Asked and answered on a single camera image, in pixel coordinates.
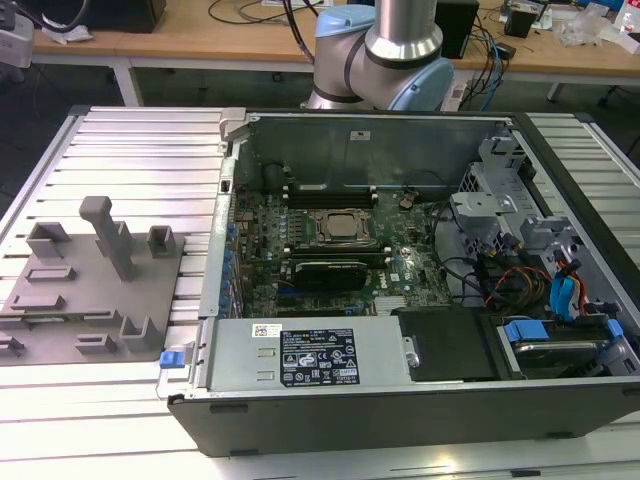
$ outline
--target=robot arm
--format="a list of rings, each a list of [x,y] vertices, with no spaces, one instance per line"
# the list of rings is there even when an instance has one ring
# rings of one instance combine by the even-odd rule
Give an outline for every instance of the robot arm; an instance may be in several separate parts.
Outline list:
[[[434,110],[453,80],[435,0],[377,0],[318,18],[310,109]]]

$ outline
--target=black box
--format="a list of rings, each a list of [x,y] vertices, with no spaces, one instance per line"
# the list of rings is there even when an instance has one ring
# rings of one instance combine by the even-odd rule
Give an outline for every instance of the black box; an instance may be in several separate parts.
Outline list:
[[[527,38],[536,18],[538,18],[538,12],[531,5],[511,5],[507,14],[507,23],[504,26],[505,35]]]
[[[438,0],[436,25],[442,30],[442,56],[462,58],[476,19],[478,0]]]
[[[68,24],[80,11],[82,0],[22,0],[33,13]],[[90,30],[151,33],[162,18],[166,0],[93,0],[82,22]]]

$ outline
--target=table leg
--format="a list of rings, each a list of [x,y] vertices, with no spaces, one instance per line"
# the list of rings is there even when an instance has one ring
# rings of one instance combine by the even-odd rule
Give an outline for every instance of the table leg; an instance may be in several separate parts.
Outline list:
[[[565,83],[554,83],[553,85],[551,85],[551,90],[549,90],[549,93],[547,93],[547,100],[553,103],[557,102],[558,97],[562,93],[565,85]]]
[[[116,75],[116,81],[118,82],[118,87],[120,87],[120,94],[122,95],[125,106],[142,107],[144,102],[140,94],[140,87],[138,86],[138,80],[136,79],[136,74],[129,59],[124,57],[118,59],[112,68]]]
[[[467,84],[473,80],[474,72],[472,70],[455,70],[453,81],[449,87],[449,91],[444,96],[440,110],[443,112],[457,112],[460,108],[460,102],[464,97]]]

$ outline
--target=blue latch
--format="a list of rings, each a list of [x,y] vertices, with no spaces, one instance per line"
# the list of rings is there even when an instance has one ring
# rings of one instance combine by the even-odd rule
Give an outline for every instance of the blue latch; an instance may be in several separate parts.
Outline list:
[[[573,317],[569,314],[569,305],[575,288],[576,281],[564,275],[556,275],[551,283],[549,306],[553,313],[562,317],[565,322],[573,321]]]
[[[609,331],[611,332],[613,338],[620,338],[624,336],[624,331],[620,326],[620,322],[618,322],[617,320],[609,319],[607,321],[607,327],[609,327]]]
[[[549,340],[542,320],[512,320],[504,327],[509,343]]]
[[[185,352],[166,351],[160,355],[160,368],[184,368]]]

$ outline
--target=metal bracket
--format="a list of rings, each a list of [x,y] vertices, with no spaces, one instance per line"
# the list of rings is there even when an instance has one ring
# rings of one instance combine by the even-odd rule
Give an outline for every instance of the metal bracket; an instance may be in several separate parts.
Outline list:
[[[220,114],[220,137],[230,142],[239,137],[248,124],[246,108],[225,108]]]

